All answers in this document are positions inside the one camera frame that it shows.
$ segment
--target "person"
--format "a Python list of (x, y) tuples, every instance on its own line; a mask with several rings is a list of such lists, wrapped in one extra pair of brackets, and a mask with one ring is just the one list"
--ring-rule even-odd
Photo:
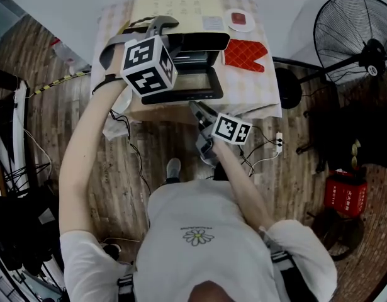
[[(107, 75), (116, 74), (122, 54), (117, 46)], [(304, 291), (294, 284), (303, 279), (315, 300), (329, 301), (337, 271), (328, 252), (298, 221), (275, 222), (230, 147), (217, 139), (216, 174), (224, 181), (179, 182), (181, 163), (172, 159), (168, 182), (149, 199), (150, 229), (135, 265), (120, 264), (103, 250), (93, 235), (87, 185), (104, 122), (124, 87), (113, 81), (96, 90), (60, 169), (60, 243), (70, 300), (118, 301), (127, 282), (129, 301), (289, 301), (288, 291)], [(284, 282), (286, 289), (269, 241), (292, 256), (300, 272), (291, 285)]]

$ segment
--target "flower logo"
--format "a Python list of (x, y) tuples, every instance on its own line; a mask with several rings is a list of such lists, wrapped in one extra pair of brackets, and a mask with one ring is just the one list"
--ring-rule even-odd
[(206, 234), (206, 232), (203, 229), (200, 229), (200, 230), (194, 229), (186, 232), (183, 238), (185, 238), (188, 243), (191, 243), (192, 246), (197, 246), (199, 244), (208, 243), (210, 240), (214, 238), (214, 236)]

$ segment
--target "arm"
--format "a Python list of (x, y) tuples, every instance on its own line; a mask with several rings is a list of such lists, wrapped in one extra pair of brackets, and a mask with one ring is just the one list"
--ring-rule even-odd
[(239, 208), (249, 226), (258, 231), (260, 226), (269, 229), (274, 224), (263, 196), (250, 180), (235, 154), (224, 141), (214, 138), (213, 151), (230, 181)]
[[(122, 54), (123, 47), (116, 47), (112, 64), (106, 74), (116, 72)], [(59, 175), (61, 235), (71, 230), (93, 232), (87, 186), (104, 123), (125, 86), (124, 81), (114, 81), (99, 88), (88, 103), (70, 139)]]

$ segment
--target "white t-shirt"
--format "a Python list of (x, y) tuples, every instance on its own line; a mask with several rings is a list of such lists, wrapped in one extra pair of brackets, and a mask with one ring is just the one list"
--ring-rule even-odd
[[(236, 302), (280, 301), (270, 251), (246, 225), (226, 181), (165, 185), (150, 197), (150, 230), (138, 252), (133, 282), (138, 302), (187, 301), (205, 281)], [(323, 245), (297, 221), (280, 221), (267, 234), (288, 252), (319, 301), (329, 301), (337, 282)], [(70, 300), (117, 301), (116, 281), (130, 271), (86, 232), (61, 236)]]

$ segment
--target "red box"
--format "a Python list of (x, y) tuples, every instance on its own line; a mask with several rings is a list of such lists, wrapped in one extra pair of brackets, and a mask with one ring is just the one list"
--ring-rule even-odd
[(329, 177), (326, 179), (324, 204), (349, 217), (356, 217), (365, 210), (367, 186), (367, 182), (350, 184)]

